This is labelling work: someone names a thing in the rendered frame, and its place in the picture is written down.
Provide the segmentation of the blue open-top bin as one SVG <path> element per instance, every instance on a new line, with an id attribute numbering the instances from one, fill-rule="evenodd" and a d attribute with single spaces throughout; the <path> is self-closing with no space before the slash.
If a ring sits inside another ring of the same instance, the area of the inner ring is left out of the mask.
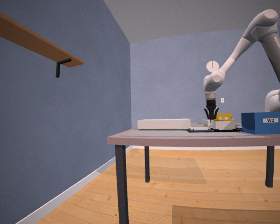
<path id="1" fill-rule="evenodd" d="M 280 134 L 280 111 L 241 113 L 242 132 L 253 135 Z"/>

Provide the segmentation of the grey flat work mat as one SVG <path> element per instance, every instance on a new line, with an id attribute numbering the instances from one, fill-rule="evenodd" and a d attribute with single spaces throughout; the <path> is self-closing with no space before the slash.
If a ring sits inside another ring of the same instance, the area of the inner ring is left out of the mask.
<path id="1" fill-rule="evenodd" d="M 188 132 L 186 129 L 178 129 L 168 133 L 168 130 L 134 130 L 121 136 L 129 137 L 233 137 L 233 136 L 270 136 L 253 135 L 246 132 Z M 165 134 L 163 134 L 165 133 Z"/>

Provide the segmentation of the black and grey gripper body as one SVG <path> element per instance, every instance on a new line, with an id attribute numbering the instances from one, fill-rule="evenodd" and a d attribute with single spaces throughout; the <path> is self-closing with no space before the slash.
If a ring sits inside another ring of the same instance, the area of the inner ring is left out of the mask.
<path id="1" fill-rule="evenodd" d="M 206 101 L 206 104 L 207 104 L 207 109 L 210 111 L 209 107 L 211 107 L 211 110 L 212 110 L 212 107 L 214 106 L 214 110 L 216 108 L 216 100 L 207 100 Z"/>

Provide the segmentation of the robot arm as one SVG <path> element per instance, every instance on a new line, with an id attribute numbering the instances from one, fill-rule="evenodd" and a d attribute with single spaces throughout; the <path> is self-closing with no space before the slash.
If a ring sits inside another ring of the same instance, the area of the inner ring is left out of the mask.
<path id="1" fill-rule="evenodd" d="M 259 13 L 249 24 L 235 50 L 225 64 L 204 78 L 205 100 L 215 100 L 216 90 L 238 57 L 256 41 L 261 42 L 280 83 L 280 39 L 277 35 L 278 14 L 272 9 Z M 270 91 L 265 99 L 265 112 L 280 111 L 280 89 Z"/>

